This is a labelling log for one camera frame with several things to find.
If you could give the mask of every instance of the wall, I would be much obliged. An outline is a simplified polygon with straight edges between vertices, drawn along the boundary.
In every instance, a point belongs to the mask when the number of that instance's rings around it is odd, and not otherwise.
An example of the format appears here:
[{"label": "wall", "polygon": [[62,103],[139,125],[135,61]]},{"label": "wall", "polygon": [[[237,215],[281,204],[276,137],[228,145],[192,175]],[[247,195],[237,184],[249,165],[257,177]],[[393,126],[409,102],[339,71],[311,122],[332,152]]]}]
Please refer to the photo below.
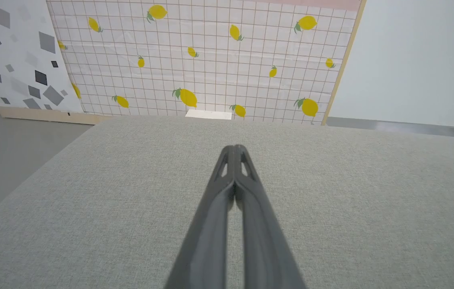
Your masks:
[{"label": "wall", "polygon": [[454,126],[454,1],[367,0],[329,116]]},{"label": "wall", "polygon": [[[49,9],[87,113],[200,109],[233,112],[239,120],[320,124],[357,11],[306,2],[51,0]],[[360,1],[331,2],[354,8]],[[155,4],[164,11],[151,20]],[[295,31],[306,15],[317,24]]]},{"label": "wall", "polygon": [[82,112],[42,0],[0,0],[0,106]]}]

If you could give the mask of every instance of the white rectangular object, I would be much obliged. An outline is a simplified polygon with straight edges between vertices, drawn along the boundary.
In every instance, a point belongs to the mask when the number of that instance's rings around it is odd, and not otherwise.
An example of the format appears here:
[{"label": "white rectangular object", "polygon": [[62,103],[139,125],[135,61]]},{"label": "white rectangular object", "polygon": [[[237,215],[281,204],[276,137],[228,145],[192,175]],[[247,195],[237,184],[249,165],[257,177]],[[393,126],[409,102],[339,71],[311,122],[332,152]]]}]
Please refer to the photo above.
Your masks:
[{"label": "white rectangular object", "polygon": [[329,116],[454,126],[454,1],[367,0]]},{"label": "white rectangular object", "polygon": [[210,119],[232,119],[232,113],[211,112],[208,110],[188,110],[186,117],[210,118]]}]

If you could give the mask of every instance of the yellow lemon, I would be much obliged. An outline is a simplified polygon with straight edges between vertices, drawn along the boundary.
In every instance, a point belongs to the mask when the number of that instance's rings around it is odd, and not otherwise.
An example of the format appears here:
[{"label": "yellow lemon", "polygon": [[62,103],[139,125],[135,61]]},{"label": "yellow lemon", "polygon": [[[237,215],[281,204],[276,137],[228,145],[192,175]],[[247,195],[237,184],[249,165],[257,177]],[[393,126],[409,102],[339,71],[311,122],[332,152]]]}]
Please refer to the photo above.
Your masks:
[{"label": "yellow lemon", "polygon": [[326,65],[328,68],[336,67],[336,64],[334,64],[334,62],[333,62],[332,59],[330,59],[330,58],[327,58],[327,61],[325,62],[325,65]]},{"label": "yellow lemon", "polygon": [[123,97],[121,97],[119,95],[113,96],[113,100],[118,102],[118,104],[120,106],[123,106],[124,108],[128,108],[129,107],[129,102],[127,101],[127,99],[124,99]]},{"label": "yellow lemon", "polygon": [[172,95],[177,97],[177,99],[181,97],[183,104],[196,108],[196,96],[191,91],[179,88],[178,90],[174,90]]},{"label": "yellow lemon", "polygon": [[198,53],[196,53],[193,49],[193,47],[188,47],[188,54],[191,55],[191,57],[197,57]]},{"label": "yellow lemon", "polygon": [[139,60],[137,61],[137,65],[141,68],[143,66],[145,66],[145,60],[143,59],[143,57],[141,56],[138,56],[137,57]]},{"label": "yellow lemon", "polygon": [[318,111],[318,104],[309,98],[297,99],[294,106],[300,108],[302,106],[302,112],[307,116],[315,116]]},{"label": "yellow lemon", "polygon": [[239,34],[239,29],[235,25],[231,25],[231,29],[229,32],[231,33],[231,37],[234,38],[234,40],[236,41],[241,41],[243,40],[243,38],[245,38]]},{"label": "yellow lemon", "polygon": [[88,23],[90,24],[90,27],[91,27],[91,29],[93,29],[93,31],[96,31],[96,32],[102,32],[102,31],[104,31],[104,30],[102,29],[102,27],[100,27],[100,26],[98,25],[98,23],[97,23],[97,21],[96,21],[95,19],[93,19],[93,18],[90,17],[89,20],[88,20]]},{"label": "yellow lemon", "polygon": [[297,24],[295,25],[295,28],[293,28],[293,30],[295,31],[295,33],[297,31],[302,31],[302,30],[308,31],[308,30],[313,29],[313,27],[315,27],[316,25],[317,25],[317,20],[313,16],[307,15],[307,16],[302,17],[297,22]]},{"label": "yellow lemon", "polygon": [[79,88],[72,83],[72,86],[73,86],[73,90],[75,90],[75,93],[77,94],[77,98],[80,99],[80,90]]},{"label": "yellow lemon", "polygon": [[231,110],[234,110],[234,112],[235,112],[238,116],[240,116],[240,117],[245,117],[245,114],[247,113],[247,112],[245,111],[245,108],[244,108],[243,106],[239,106],[239,105],[237,105],[237,104],[234,104],[234,105],[232,105],[232,106],[229,106],[229,108],[230,108]]},{"label": "yellow lemon", "polygon": [[270,77],[274,77],[277,75],[277,68],[275,66],[272,66],[272,70],[270,71]]},{"label": "yellow lemon", "polygon": [[155,19],[163,19],[168,12],[164,9],[163,6],[161,5],[154,5],[148,9],[147,13],[147,20],[150,22],[150,20],[155,21]]},{"label": "yellow lemon", "polygon": [[59,49],[61,49],[63,51],[68,49],[68,47],[65,44],[63,44],[63,42],[61,42],[59,40],[57,41],[57,44],[59,45]]}]

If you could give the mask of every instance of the grid pattern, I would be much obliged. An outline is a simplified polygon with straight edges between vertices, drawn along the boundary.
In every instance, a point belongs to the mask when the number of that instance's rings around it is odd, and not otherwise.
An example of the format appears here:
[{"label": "grid pattern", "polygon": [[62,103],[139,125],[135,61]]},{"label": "grid pattern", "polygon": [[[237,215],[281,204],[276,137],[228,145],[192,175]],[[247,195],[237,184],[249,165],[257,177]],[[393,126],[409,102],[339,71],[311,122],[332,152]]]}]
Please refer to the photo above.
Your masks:
[{"label": "grid pattern", "polygon": [[[185,115],[172,95],[194,93],[196,109],[231,112],[235,120],[320,124],[354,26],[356,11],[240,0],[49,1],[71,80],[85,112],[101,115]],[[155,4],[168,14],[149,23]],[[294,33],[302,17],[317,26]],[[104,29],[90,29],[88,18]],[[231,24],[245,38],[229,35]],[[199,57],[191,57],[193,47]],[[139,68],[138,56],[145,66]],[[326,60],[335,67],[328,68]],[[269,77],[272,66],[275,77]],[[129,108],[111,96],[123,96]],[[306,116],[294,106],[310,98],[319,109]]]}]

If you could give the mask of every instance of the gray textured table surface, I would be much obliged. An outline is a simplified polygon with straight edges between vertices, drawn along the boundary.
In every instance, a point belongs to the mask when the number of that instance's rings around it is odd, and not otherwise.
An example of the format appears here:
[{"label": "gray textured table surface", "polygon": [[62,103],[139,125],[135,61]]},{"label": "gray textured table surface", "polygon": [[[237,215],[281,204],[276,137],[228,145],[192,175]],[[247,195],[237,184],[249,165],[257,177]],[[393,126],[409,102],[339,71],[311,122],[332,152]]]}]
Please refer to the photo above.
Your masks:
[{"label": "gray textured table surface", "polygon": [[[247,147],[310,288],[454,288],[454,138],[121,117],[0,203],[0,288],[161,288],[225,145]],[[227,285],[242,288],[241,213]]]}]

